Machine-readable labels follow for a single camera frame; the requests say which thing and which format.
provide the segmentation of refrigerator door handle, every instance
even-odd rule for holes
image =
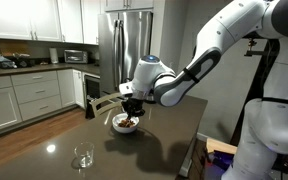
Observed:
[[[123,21],[120,21],[119,24],[119,83],[124,83],[124,24]]]
[[[113,47],[112,47],[112,61],[113,61],[113,76],[114,76],[114,89],[118,86],[118,24],[119,20],[114,20],[114,33],[113,33]]]

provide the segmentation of stainless steel refrigerator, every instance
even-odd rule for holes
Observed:
[[[152,12],[120,12],[98,16],[101,96],[118,91],[133,79],[138,60],[149,54]]]

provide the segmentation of kitchen counter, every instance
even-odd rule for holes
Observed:
[[[35,65],[33,67],[27,68],[16,68],[16,69],[1,69],[0,76],[15,75],[15,74],[25,74],[25,73],[34,73],[42,71],[54,71],[54,70],[63,70],[63,69],[76,69],[79,71],[87,72],[100,76],[100,68],[94,66],[94,64],[47,64],[47,65]]]
[[[144,104],[146,113],[130,134],[113,129],[120,108],[112,109],[1,165],[0,180],[175,179],[206,104],[189,96],[174,107]],[[85,141],[95,145],[94,164],[79,169],[74,148]]]

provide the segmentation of bowl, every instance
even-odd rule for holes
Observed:
[[[132,126],[132,127],[119,127],[118,123],[120,123],[122,120],[125,120],[126,118],[127,118],[127,114],[121,113],[121,114],[114,116],[114,118],[112,119],[113,128],[117,132],[119,132],[119,133],[131,133],[137,129],[137,126],[139,123],[138,117],[132,117],[131,118],[131,121],[133,121],[135,123],[134,126]]]

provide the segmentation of wooden floor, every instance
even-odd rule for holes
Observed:
[[[75,108],[0,137],[0,165],[86,121],[84,110]]]

